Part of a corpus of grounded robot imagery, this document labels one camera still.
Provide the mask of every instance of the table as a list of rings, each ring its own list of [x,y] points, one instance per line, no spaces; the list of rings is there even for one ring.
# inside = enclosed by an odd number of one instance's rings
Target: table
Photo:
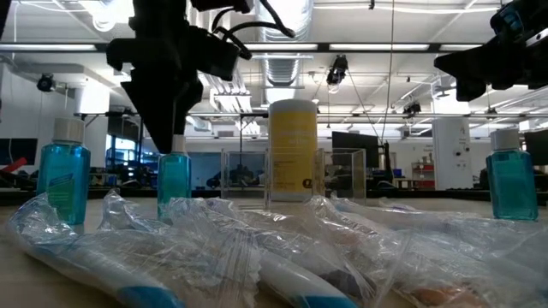
[[[140,212],[145,216],[156,215],[155,198],[130,198],[142,204]],[[368,205],[376,206],[378,202],[387,199],[369,199]],[[472,211],[482,216],[491,216],[491,206],[487,202],[462,201],[443,199],[443,208],[440,208],[440,199],[400,199],[399,203],[411,205],[420,210],[455,210]],[[102,200],[90,200],[87,206],[85,232],[92,232],[100,223]],[[10,215],[17,210],[16,206],[0,207],[0,224],[3,226]],[[548,218],[548,210],[540,210],[541,219]],[[88,307],[122,307],[113,298],[95,290],[71,281],[58,274],[55,270],[41,262],[30,258],[13,246],[5,237],[3,228],[0,228],[0,299],[2,307],[34,308],[88,308]],[[257,307],[287,307],[279,300],[265,295],[257,299]],[[413,307],[404,299],[390,293],[382,303],[385,308]]]

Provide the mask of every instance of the crumpled plastic packaging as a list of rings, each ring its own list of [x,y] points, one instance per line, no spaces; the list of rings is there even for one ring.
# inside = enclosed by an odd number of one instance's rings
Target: crumpled plastic packaging
[[[330,202],[362,226],[387,227],[383,235],[403,230],[413,235],[392,287],[417,306],[548,306],[548,226],[543,223]]]
[[[196,238],[138,218],[110,192],[97,233],[61,222],[45,194],[25,203],[7,225],[31,256],[129,307],[252,307],[259,280],[253,236],[227,228]]]
[[[25,252],[129,307],[253,307],[259,282],[306,308],[377,307],[390,289],[419,307],[548,306],[543,224],[320,196],[302,209],[177,198],[167,225],[110,192],[98,232],[80,235],[42,195],[7,229]]]

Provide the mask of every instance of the white column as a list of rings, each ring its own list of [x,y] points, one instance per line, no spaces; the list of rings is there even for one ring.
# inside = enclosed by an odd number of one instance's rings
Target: white column
[[[104,168],[106,152],[106,134],[109,126],[109,118],[99,116],[93,122],[93,117],[86,118],[86,134],[84,136],[84,145],[92,153],[92,167]]]
[[[77,110],[83,114],[103,114],[109,110],[110,89],[96,80],[89,80],[84,88],[75,90]],[[84,145],[92,153],[92,167],[104,168],[106,134],[109,119],[103,115],[86,118]]]
[[[432,129],[436,189],[473,188],[468,119],[436,119]]]

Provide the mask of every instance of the blue bottle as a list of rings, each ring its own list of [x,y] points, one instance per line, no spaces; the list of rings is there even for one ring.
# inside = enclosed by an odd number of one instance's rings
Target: blue bottle
[[[487,158],[489,188],[495,218],[533,221],[539,217],[533,165],[520,150],[517,129],[491,134],[493,153]]]
[[[171,153],[160,158],[158,167],[158,220],[169,221],[165,207],[172,198],[190,198],[190,157],[185,137],[173,135]]]
[[[68,224],[86,218],[90,151],[82,145],[84,122],[55,119],[52,143],[42,148],[37,194],[48,193],[51,206]]]

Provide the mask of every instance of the security camera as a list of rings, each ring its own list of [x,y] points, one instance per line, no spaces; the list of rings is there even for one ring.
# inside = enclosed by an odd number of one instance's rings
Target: security camera
[[[55,91],[56,84],[53,80],[53,74],[42,74],[42,77],[38,80],[36,87],[42,92]]]

